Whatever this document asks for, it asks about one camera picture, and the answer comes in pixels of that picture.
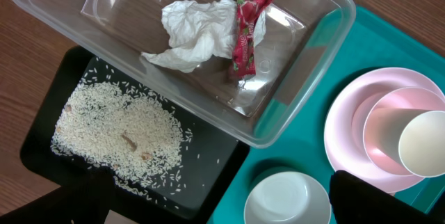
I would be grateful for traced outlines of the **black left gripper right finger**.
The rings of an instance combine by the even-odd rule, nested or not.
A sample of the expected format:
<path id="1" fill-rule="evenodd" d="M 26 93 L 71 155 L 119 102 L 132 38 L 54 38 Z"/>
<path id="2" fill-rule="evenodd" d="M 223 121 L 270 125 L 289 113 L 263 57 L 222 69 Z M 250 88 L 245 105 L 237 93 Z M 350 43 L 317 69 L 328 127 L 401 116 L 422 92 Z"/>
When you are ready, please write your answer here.
<path id="1" fill-rule="evenodd" d="M 331 176 L 329 199 L 337 224 L 440 224 L 344 170 Z"/>

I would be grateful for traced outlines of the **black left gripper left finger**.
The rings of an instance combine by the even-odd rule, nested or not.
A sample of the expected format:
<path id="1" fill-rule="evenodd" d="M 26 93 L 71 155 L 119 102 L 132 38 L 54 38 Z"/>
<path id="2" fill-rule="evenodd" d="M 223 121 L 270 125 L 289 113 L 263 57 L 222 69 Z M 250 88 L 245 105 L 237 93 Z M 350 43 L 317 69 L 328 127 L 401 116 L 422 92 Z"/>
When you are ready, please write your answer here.
<path id="1" fill-rule="evenodd" d="M 115 193 L 105 171 L 86 175 L 1 216 L 1 224 L 104 223 Z"/>

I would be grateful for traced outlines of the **white bowl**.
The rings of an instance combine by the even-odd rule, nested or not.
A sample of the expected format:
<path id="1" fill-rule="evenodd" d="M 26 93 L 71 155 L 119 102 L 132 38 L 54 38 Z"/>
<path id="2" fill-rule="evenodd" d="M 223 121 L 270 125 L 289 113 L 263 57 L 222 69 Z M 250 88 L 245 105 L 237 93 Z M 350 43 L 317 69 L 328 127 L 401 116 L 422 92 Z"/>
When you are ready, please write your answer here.
<path id="1" fill-rule="evenodd" d="M 329 224 L 332 208 L 316 179 L 295 171 L 264 173 L 245 202 L 245 224 Z"/>

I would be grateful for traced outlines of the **white rice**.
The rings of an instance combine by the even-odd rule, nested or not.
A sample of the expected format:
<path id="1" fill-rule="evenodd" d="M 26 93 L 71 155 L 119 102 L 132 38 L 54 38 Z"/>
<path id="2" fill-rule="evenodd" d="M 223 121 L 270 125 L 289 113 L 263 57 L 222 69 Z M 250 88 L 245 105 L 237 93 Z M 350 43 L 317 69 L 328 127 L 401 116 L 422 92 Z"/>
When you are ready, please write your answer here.
<path id="1" fill-rule="evenodd" d="M 98 57 L 90 60 L 56 121 L 51 151 L 107 168 L 125 195 L 174 210 L 204 204 L 207 125 Z"/>

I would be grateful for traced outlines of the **cream paper cup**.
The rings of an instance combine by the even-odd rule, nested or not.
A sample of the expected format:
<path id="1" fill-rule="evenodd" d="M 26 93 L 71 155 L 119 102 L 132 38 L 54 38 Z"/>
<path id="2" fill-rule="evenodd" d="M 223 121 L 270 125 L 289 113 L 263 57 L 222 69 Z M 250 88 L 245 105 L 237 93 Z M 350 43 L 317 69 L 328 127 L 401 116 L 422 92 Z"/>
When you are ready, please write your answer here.
<path id="1" fill-rule="evenodd" d="M 444 174 L 443 111 L 376 109 L 367 127 L 380 152 L 413 175 Z"/>

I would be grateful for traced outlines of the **white napkin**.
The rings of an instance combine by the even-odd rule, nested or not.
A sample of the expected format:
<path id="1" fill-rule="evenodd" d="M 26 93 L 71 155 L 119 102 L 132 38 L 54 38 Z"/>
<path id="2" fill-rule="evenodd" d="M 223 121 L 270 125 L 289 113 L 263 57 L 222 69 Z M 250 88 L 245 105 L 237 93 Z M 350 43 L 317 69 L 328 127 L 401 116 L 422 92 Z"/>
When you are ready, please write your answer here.
<path id="1" fill-rule="evenodd" d="M 170 48 L 160 54 L 143 52 L 148 62 L 192 72 L 212 56 L 232 60 L 236 45 L 236 0 L 212 3 L 175 1 L 162 9 L 161 22 L 170 36 Z M 262 12 L 254 28 L 254 48 L 264 39 L 266 13 Z"/>

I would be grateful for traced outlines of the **red candy wrapper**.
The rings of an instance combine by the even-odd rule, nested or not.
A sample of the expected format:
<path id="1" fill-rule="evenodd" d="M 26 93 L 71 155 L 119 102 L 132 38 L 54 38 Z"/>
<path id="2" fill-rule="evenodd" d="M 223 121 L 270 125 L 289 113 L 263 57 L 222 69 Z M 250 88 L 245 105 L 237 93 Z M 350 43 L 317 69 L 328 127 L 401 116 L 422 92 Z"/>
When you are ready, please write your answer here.
<path id="1" fill-rule="evenodd" d="M 237 37 L 232 52 L 232 75 L 242 79 L 256 74 L 254 64 L 254 28 L 273 0 L 236 0 Z"/>

